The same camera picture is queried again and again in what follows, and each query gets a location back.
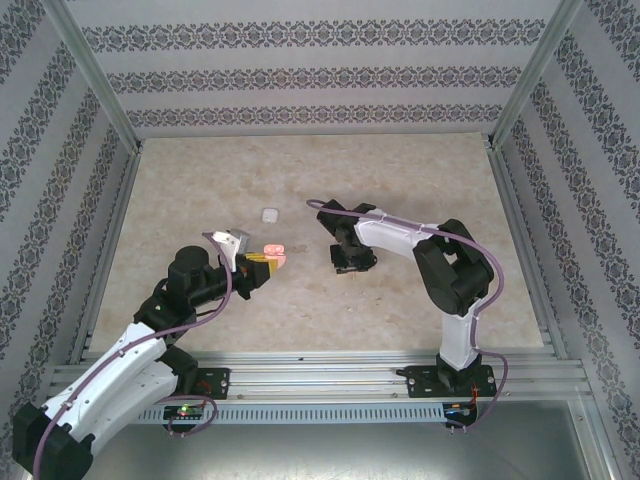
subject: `marble floor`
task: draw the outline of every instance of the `marble floor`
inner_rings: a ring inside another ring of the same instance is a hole
[[[207,247],[201,232],[231,228],[251,234],[252,251],[283,244],[287,263],[251,300],[234,294],[181,348],[437,348],[441,315],[414,262],[376,251],[369,272],[336,275],[332,237],[307,198],[373,203],[424,223],[461,220],[506,273],[503,296],[480,319],[480,345],[542,344],[480,135],[349,135],[147,140],[90,349],[118,338],[178,249]],[[261,221],[265,207],[280,211],[276,224]]]

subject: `pink object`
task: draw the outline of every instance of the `pink object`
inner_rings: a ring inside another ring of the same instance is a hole
[[[282,267],[287,261],[287,256],[284,254],[284,245],[265,245],[264,256],[269,260],[277,260],[278,268]]]

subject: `patterned wallpaper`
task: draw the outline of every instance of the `patterned wallpaper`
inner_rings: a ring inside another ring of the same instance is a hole
[[[490,133],[558,0],[68,5],[141,138]]]
[[[0,5],[0,478],[77,335],[131,155],[38,2]]]
[[[638,25],[637,2],[585,2],[503,146],[623,478],[640,478]]]

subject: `white small block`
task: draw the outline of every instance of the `white small block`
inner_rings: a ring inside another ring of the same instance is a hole
[[[262,211],[262,221],[264,223],[276,223],[278,221],[278,210],[276,208],[265,208]]]

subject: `robotic arm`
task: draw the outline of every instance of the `robotic arm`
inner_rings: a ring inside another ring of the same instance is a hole
[[[232,290],[244,299],[261,287],[276,268],[259,255],[243,255],[248,235],[216,232],[232,270]],[[93,457],[145,408],[173,394],[194,393],[198,362],[174,346],[184,332],[152,338],[124,352],[127,344],[169,328],[196,321],[196,307],[219,300],[227,291],[222,265],[213,268],[201,247],[178,251],[168,276],[141,305],[123,335],[83,376],[41,408],[24,405],[13,418],[13,457],[33,473],[36,448],[44,430],[62,407],[68,408],[46,440],[39,477],[42,480],[79,480]],[[114,353],[120,357],[95,375]],[[73,401],[69,398],[92,374],[91,383]]]
[[[324,208],[347,212],[336,200],[327,202]],[[443,312],[442,344],[436,358],[438,378],[449,391],[455,392],[473,376],[481,362],[481,356],[471,345],[471,324],[494,277],[489,262],[468,245],[418,231],[409,226],[412,222],[387,215],[373,205],[363,203],[351,212],[371,214],[378,219],[322,211],[317,216],[338,242],[330,247],[336,272],[365,272],[372,268],[377,258],[371,247],[416,261],[429,297]],[[425,227],[473,240],[458,220]],[[455,256],[455,260],[450,263],[447,256]]]

